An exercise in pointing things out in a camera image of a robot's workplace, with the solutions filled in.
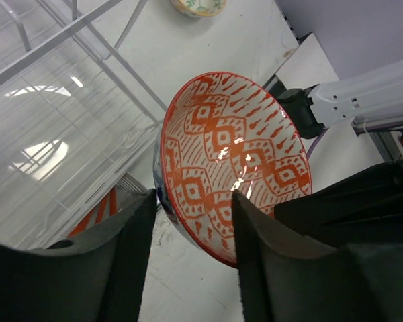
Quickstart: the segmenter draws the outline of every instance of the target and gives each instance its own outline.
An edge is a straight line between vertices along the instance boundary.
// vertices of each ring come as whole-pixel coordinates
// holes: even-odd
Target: small bowl
[[[312,192],[300,137],[279,103],[253,81],[211,72],[173,98],[154,151],[159,200],[184,237],[236,266],[231,197],[266,215]]]
[[[218,15],[226,5],[226,0],[171,0],[181,13],[192,17],[213,17]]]

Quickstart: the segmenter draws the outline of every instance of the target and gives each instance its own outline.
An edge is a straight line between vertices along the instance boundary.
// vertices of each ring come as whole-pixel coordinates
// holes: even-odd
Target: bowl rim
[[[225,265],[228,265],[228,266],[230,266],[230,267],[236,268],[236,266],[237,266],[237,263],[236,263],[236,262],[233,262],[233,261],[231,261],[231,260],[228,260],[228,259],[226,259],[226,258],[223,258],[223,257],[220,256],[219,254],[215,253],[215,252],[213,251],[213,249],[207,247],[207,245],[205,245],[205,244],[195,235],[195,233],[192,231],[192,229],[190,229],[190,227],[188,226],[188,224],[186,223],[186,221],[182,218],[181,214],[180,214],[178,211],[176,211],[176,209],[178,209],[177,203],[176,203],[176,201],[175,201],[175,198],[173,197],[173,194],[169,193],[169,191],[170,191],[170,186],[169,186],[168,180],[165,180],[165,173],[166,173],[165,161],[166,161],[166,160],[165,160],[165,155],[163,154],[163,149],[162,149],[162,147],[163,147],[164,144],[165,144],[166,127],[167,127],[166,125],[167,125],[167,123],[170,121],[170,118],[171,118],[171,116],[172,116],[172,114],[173,114],[173,112],[174,112],[174,110],[175,110],[175,108],[172,108],[172,107],[175,106],[177,100],[182,96],[183,92],[184,92],[190,85],[192,85],[194,82],[198,81],[199,79],[201,79],[201,78],[203,78],[203,77],[212,76],[212,75],[218,75],[218,74],[221,74],[221,75],[229,75],[229,76],[236,76],[236,77],[238,77],[238,78],[242,78],[242,79],[244,79],[245,81],[249,81],[250,83],[252,83],[253,85],[255,85],[256,87],[258,87],[259,89],[261,89],[261,90],[264,91],[265,93],[268,93],[268,94],[271,96],[271,94],[270,94],[268,91],[266,91],[263,87],[261,87],[260,85],[258,85],[258,84],[257,84],[256,82],[254,82],[253,80],[251,80],[251,79],[249,79],[249,78],[247,78],[247,77],[245,77],[245,76],[236,74],[236,73],[234,73],[234,72],[224,72],[224,71],[222,71],[222,72],[206,72],[206,73],[201,74],[201,75],[199,75],[199,76],[196,76],[196,77],[194,77],[193,79],[191,79],[191,80],[189,80],[188,82],[186,82],[185,85],[183,85],[183,86],[178,90],[178,92],[176,93],[176,95],[173,97],[172,101],[171,101],[170,104],[169,104],[169,108],[167,109],[166,114],[165,114],[165,116],[164,116],[163,126],[162,126],[162,128],[161,128],[161,136],[160,136],[161,172],[163,173],[163,183],[164,183],[164,186],[165,186],[166,193],[167,193],[167,195],[169,196],[169,202],[170,202],[170,204],[171,204],[171,206],[172,206],[172,208],[173,208],[173,212],[176,214],[176,217],[178,218],[180,224],[184,227],[184,229],[186,230],[186,232],[187,232],[187,233],[190,235],[190,237],[196,242],[196,244],[197,244],[202,250],[204,250],[206,253],[208,253],[209,255],[211,255],[211,257],[215,258],[217,261],[219,261],[219,262],[221,262],[221,263],[223,263],[223,264],[225,264]],[[291,125],[294,127],[294,129],[296,129],[296,126],[294,125],[294,123],[293,123],[293,121],[291,120],[291,118],[289,117],[289,115],[285,112],[285,110],[283,109],[283,107],[277,102],[277,100],[276,100],[273,96],[271,96],[271,98],[272,98],[273,100],[275,100],[275,102],[279,105],[279,110],[280,110],[284,115],[286,115],[286,117],[289,118],[289,120],[290,120],[290,122],[291,122]],[[304,151],[304,153],[303,153],[303,155],[304,155],[304,160],[306,161],[306,164],[307,164],[307,166],[308,166],[308,172],[309,172],[309,183],[310,183],[310,192],[309,192],[309,193],[312,193],[312,188],[313,188],[313,186],[312,186],[312,174],[311,174],[311,172],[310,172],[310,165],[309,165],[308,157],[307,157],[307,155],[306,155],[306,149],[305,149],[305,147],[304,147],[304,145],[303,145],[302,138],[300,137],[299,134],[297,135],[297,138],[298,138],[298,140],[300,141],[301,146],[303,147],[303,151]]]
[[[196,14],[196,15],[199,15],[200,17],[214,17],[214,16],[218,15],[222,10],[224,10],[224,8],[225,8],[225,6],[227,4],[227,0],[224,0],[224,5],[222,6],[222,8],[220,10],[215,11],[215,13],[213,15],[206,15],[206,14],[202,14],[202,13],[194,11],[193,9],[188,8],[187,3],[185,1],[186,0],[179,0],[179,2],[183,6],[185,6],[186,10],[188,10],[188,11],[190,11],[190,12]]]

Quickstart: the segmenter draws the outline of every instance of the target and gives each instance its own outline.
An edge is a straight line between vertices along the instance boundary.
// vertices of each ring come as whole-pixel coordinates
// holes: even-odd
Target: white wire rack
[[[77,0],[0,0],[3,244],[42,247],[65,236],[156,137],[166,106],[116,50],[146,0],[115,46],[91,25],[119,2],[81,13]]]

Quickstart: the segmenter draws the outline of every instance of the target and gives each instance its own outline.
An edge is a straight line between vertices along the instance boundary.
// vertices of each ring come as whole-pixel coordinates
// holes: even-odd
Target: gray wall
[[[340,79],[403,59],[403,0],[276,0],[298,36],[314,32]]]

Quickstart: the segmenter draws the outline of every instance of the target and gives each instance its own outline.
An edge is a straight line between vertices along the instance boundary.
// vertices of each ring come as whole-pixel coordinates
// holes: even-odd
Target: bowl
[[[153,168],[171,222],[232,267],[233,190],[272,217],[276,204],[312,192],[306,153],[291,119],[259,85],[230,72],[198,76],[175,95]]]
[[[226,5],[226,0],[171,0],[181,13],[192,17],[213,17],[218,15]]]

